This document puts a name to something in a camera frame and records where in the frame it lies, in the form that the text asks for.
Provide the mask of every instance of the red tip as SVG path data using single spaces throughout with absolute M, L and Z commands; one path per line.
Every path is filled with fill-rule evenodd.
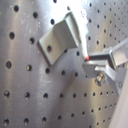
M 84 58 L 84 57 L 83 57 Z M 89 60 L 89 55 L 86 57 L 86 58 L 84 58 L 84 60 Z

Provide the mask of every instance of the hole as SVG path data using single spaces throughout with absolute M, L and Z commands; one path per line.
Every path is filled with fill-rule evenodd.
M 91 40 L 91 37 L 90 36 L 88 37 L 88 40 Z
M 73 98 L 76 98 L 76 93 L 73 94 Z
M 18 6 L 18 5 L 15 5 L 15 6 L 14 6 L 14 11 L 15 11 L 15 12 L 18 12 L 18 11 L 19 11 L 19 6 Z
M 109 118 L 108 118 L 108 121 L 110 121 L 110 119 L 111 119 L 111 118 L 109 117 Z
M 68 50 L 66 49 L 66 50 L 64 51 L 64 53 L 67 53 L 67 51 L 68 51 Z
M 11 40 L 13 40 L 15 38 L 15 33 L 14 32 L 10 32 L 9 33 L 9 37 Z
M 107 110 L 107 106 L 105 106 L 105 110 Z
M 100 10 L 97 10 L 98 13 L 100 13 Z
M 44 94 L 44 99 L 48 99 L 48 93 Z
M 92 3 L 90 3 L 89 6 L 92 7 Z
M 8 69 L 10 69 L 10 68 L 12 67 L 11 61 L 7 61 L 7 62 L 6 62 L 6 67 L 7 67 Z
M 101 93 L 100 93 L 100 96 L 102 96 L 102 95 L 103 95 L 103 93 L 101 92 Z
M 77 55 L 77 56 L 79 56 L 79 55 L 80 55 L 80 52 L 79 52 L 79 51 L 77 51 L 77 52 L 76 52 L 76 55 Z
M 46 74 L 49 74 L 50 73 L 50 69 L 46 68 L 45 72 L 46 72 Z
M 92 110 L 91 110 L 91 113 L 93 114 L 93 112 L 94 112 L 94 110 L 92 109 Z
M 71 10 L 69 6 L 67 6 L 67 10 L 68 10 L 68 11 L 70 11 L 70 10 Z
M 106 29 L 104 29 L 104 33 L 106 33 Z
M 78 77 L 78 73 L 77 72 L 75 73 L 75 77 Z
M 82 116 L 84 116 L 84 115 L 85 115 L 85 112 L 83 111 L 83 112 L 82 112 Z
M 51 46 L 48 46 L 48 47 L 47 47 L 47 51 L 48 51 L 48 52 L 51 52 L 51 51 L 52 51 L 52 47 L 51 47 Z
M 59 115 L 59 116 L 58 116 L 58 120 L 61 120 L 61 119 L 62 119 L 62 116 L 61 116 L 61 115 Z
M 66 74 L 66 72 L 63 70 L 63 71 L 61 72 L 61 75 L 64 76 L 65 74 Z
M 87 93 L 84 93 L 84 97 L 87 97 Z
M 99 44 L 99 41 L 97 40 L 97 44 Z
M 61 94 L 60 94 L 60 98 L 63 98 L 63 97 L 64 97 L 64 95 L 61 93 Z
M 10 92 L 9 92 L 8 90 L 6 90 L 6 91 L 4 92 L 4 97 L 5 97 L 5 98 L 9 98 L 9 96 L 10 96 Z
M 54 25 L 55 21 L 54 19 L 51 19 L 51 24 Z
M 8 126 L 9 125 L 9 119 L 4 119 L 4 126 Z
M 28 125 L 28 123 L 29 123 L 29 119 L 28 118 L 25 118 L 24 119 L 24 125 Z
M 112 108 L 112 104 L 110 105 L 110 108 Z
M 101 108 L 99 108 L 99 111 L 101 111 Z
M 29 92 L 26 92 L 26 93 L 24 94 L 24 96 L 25 96 L 26 100 L 28 100 L 28 99 L 30 98 L 30 93 L 29 93 Z
M 57 3 L 57 0 L 53 0 L 54 3 Z
M 100 28 L 100 25 L 99 24 L 97 25 L 97 28 Z
M 42 122 L 43 122 L 43 123 L 46 123 L 46 121 L 47 121 L 47 118 L 46 118 L 46 117 L 43 117 L 43 118 L 42 118 Z
M 95 96 L 96 94 L 95 94 L 95 92 L 93 93 L 93 96 Z
M 30 44 L 34 44 L 35 39 L 33 37 L 31 37 L 29 41 L 30 41 Z
M 27 71 L 32 71 L 32 66 L 31 65 L 27 66 Z
M 38 17 L 38 13 L 37 12 L 34 12 L 33 13 L 33 17 L 36 19 Z
M 89 19 L 89 23 L 91 23 L 92 22 L 92 20 L 91 19 Z
M 71 114 L 71 117 L 72 117 L 72 118 L 74 118 L 74 116 L 75 116 L 75 114 L 74 114 L 74 113 L 72 113 L 72 114 Z

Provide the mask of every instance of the metal bracket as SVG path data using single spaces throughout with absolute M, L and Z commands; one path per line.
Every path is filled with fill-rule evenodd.
M 96 84 L 102 85 L 103 79 L 112 86 L 112 88 L 120 94 L 126 68 L 117 68 L 117 66 L 128 61 L 128 39 L 113 48 L 104 49 L 102 52 L 90 53 L 89 61 L 85 61 L 83 69 L 89 72 L 89 78 L 96 78 Z
M 50 65 L 56 62 L 64 50 L 76 48 L 79 44 L 79 32 L 72 12 L 39 40 L 39 46 Z

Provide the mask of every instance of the metal pegboard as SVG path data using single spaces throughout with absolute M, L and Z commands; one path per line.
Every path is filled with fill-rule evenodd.
M 126 1 L 81 3 L 88 14 L 90 52 L 127 37 Z M 65 51 L 49 67 L 37 45 L 67 6 L 64 0 L 0 1 L 1 128 L 108 127 L 118 97 L 109 85 L 98 87 L 88 79 L 81 47 Z

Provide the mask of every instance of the pegboard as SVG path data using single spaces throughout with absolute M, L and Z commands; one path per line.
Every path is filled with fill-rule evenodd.
M 88 51 L 128 35 L 128 2 L 88 0 Z M 118 96 L 82 69 L 81 46 L 49 67 L 38 40 L 68 12 L 64 0 L 0 1 L 0 127 L 107 128 Z

